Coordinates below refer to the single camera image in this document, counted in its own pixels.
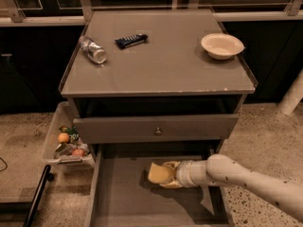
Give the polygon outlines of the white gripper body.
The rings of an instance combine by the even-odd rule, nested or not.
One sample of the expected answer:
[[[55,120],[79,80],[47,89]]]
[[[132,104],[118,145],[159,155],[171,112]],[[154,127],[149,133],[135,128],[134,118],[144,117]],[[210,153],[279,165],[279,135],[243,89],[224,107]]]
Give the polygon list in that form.
[[[176,180],[184,188],[196,187],[190,176],[192,161],[182,161],[176,168]]]

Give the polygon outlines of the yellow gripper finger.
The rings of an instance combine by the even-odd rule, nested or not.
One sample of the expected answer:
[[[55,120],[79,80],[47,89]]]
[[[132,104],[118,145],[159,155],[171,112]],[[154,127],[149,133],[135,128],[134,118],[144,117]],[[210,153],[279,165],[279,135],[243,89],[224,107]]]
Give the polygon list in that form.
[[[177,180],[172,180],[168,183],[160,183],[159,185],[167,189],[178,189],[183,187]]]
[[[165,162],[163,166],[169,167],[171,169],[176,169],[181,164],[180,161],[169,161]]]

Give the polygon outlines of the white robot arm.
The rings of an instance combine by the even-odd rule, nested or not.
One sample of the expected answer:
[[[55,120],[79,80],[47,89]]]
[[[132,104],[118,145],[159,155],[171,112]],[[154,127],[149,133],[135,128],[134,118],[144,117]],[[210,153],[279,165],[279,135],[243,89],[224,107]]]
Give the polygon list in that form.
[[[302,227],[303,223],[302,77],[297,76],[281,101],[245,104],[240,122],[220,152],[202,161],[162,164],[163,187],[178,192],[193,187],[221,186],[229,206],[253,215],[236,190],[264,206],[266,220],[249,227]]]

